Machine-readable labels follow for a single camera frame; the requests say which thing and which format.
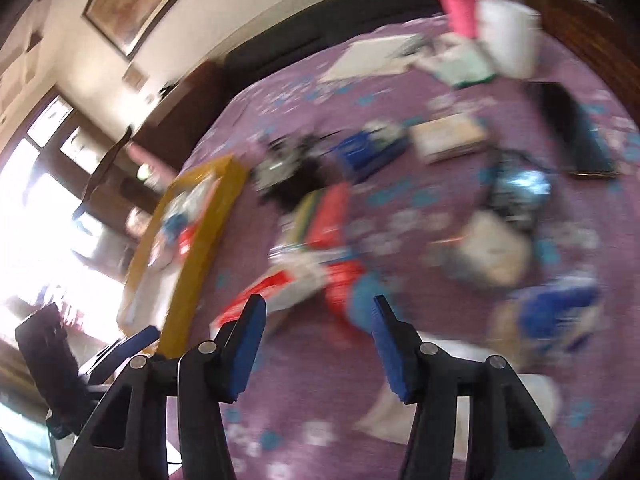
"purple bedspread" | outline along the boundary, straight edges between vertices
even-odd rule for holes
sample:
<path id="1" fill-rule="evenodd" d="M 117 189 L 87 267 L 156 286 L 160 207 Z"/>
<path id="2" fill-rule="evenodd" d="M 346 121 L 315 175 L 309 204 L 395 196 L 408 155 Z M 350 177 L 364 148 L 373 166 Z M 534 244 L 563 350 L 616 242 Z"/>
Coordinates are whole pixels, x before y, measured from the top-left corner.
<path id="1" fill-rule="evenodd" d="M 390 25 L 367 37 L 447 30 L 435 17 Z M 530 151 L 557 167 L 554 141 L 517 80 L 452 92 L 431 75 L 319 84 L 348 43 L 315 54 L 244 90 L 194 150 L 185 169 L 235 152 L 251 164 L 255 139 L 285 134 L 355 132 L 383 118 L 414 124 L 467 111 L 483 118 L 501 144 Z M 604 327 L 567 365 L 542 370 L 562 391 L 554 431 L 578 480 L 597 478 L 640 412 L 638 250 L 640 135 L 602 81 L 555 40 L 545 37 L 539 80 L 562 82 L 599 125 L 623 176 L 614 182 L 558 179 L 536 249 L 538 279 L 578 262 L 593 264 L 606 296 Z M 364 262 L 378 270 L 395 303 L 418 330 L 485 346 L 492 307 L 503 295 L 454 282 L 438 267 L 429 242 L 455 232 L 474 208 L 486 155 L 432 166 L 409 150 L 354 189 L 348 234 Z M 278 213 L 247 186 L 226 226 L 202 291 L 192 343 L 236 294 L 267 266 Z M 395 478 L 404 447 L 353 429 L 372 406 L 383 371 L 370 337 L 335 320 L 321 297 L 292 310 L 260 348 L 246 392 L 223 406 L 239 479 L 355 480 Z M 170 440 L 177 445 L 175 426 Z M 455 462 L 452 478 L 462 478 Z"/>

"wall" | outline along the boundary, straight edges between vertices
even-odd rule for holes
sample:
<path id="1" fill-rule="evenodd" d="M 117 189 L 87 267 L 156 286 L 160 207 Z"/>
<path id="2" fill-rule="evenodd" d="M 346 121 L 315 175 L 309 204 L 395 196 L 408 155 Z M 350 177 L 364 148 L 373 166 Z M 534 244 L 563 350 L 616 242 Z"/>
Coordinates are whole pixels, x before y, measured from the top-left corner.
<path id="1" fill-rule="evenodd" d="M 51 90 L 55 83 L 56 76 L 50 71 L 43 76 L 36 76 L 25 86 L 20 96 L 14 100 L 3 117 L 4 123 L 0 126 L 0 151 L 5 147 L 29 112 L 44 97 L 44 94 Z"/>
<path id="2" fill-rule="evenodd" d="M 179 0 L 136 56 L 136 65 L 150 77 L 139 94 L 122 83 L 126 59 L 82 19 L 87 1 L 53 1 L 46 25 L 51 39 L 47 53 L 41 56 L 54 60 L 50 69 L 60 88 L 108 135 L 118 139 L 128 124 L 144 120 L 154 105 L 145 99 L 166 82 L 184 75 L 210 53 L 228 52 L 319 0 Z M 12 119 L 12 124 L 19 124 L 17 118 Z M 9 131 L 9 127 L 0 130 L 0 146 Z"/>

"white paper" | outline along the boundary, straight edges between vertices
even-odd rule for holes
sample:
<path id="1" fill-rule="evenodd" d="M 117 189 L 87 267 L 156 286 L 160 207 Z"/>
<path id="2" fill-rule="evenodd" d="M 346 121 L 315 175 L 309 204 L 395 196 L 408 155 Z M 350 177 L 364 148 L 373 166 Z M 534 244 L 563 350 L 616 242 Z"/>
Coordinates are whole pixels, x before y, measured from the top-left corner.
<path id="1" fill-rule="evenodd" d="M 320 82 L 406 72 L 413 58 L 403 57 L 400 54 L 418 37 L 417 34 L 401 34 L 400 36 L 354 41 L 340 59 L 320 78 Z"/>

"window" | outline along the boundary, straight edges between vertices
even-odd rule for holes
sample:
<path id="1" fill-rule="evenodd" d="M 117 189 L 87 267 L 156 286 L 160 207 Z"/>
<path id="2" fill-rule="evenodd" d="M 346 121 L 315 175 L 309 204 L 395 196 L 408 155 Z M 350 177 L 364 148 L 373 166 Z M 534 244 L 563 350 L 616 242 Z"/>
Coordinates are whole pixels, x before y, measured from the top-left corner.
<path id="1" fill-rule="evenodd" d="M 20 462 L 34 480 L 53 480 L 49 431 L 0 404 L 0 428 Z"/>
<path id="2" fill-rule="evenodd" d="M 83 331 L 109 342 L 119 334 L 115 313 L 122 284 L 85 267 L 72 253 L 90 256 L 103 226 L 87 214 L 73 224 L 71 213 L 80 200 L 48 173 L 23 204 L 22 191 L 37 156 L 38 150 L 23 139 L 0 172 L 0 300 L 18 296 L 35 304 L 43 287 L 58 288 L 84 314 Z M 13 339 L 21 320 L 9 312 L 0 312 L 0 320 L 0 331 Z"/>
<path id="3" fill-rule="evenodd" d="M 31 125 L 27 136 L 43 148 L 72 110 L 62 97 L 56 97 Z"/>
<path id="4" fill-rule="evenodd" d="M 88 174 L 92 174 L 98 168 L 98 164 L 107 153 L 107 150 L 82 128 L 76 128 L 60 150 Z"/>

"electronic device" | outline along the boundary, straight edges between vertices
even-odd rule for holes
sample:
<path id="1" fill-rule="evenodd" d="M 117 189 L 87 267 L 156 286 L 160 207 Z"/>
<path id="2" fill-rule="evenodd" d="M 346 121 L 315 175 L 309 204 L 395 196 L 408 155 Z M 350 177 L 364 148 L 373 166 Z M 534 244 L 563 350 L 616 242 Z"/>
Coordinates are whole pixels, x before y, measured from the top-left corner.
<path id="1" fill-rule="evenodd" d="M 526 92 L 562 146 L 567 173 L 584 178 L 618 175 L 609 148 L 587 112 L 560 83 L 532 81 Z"/>

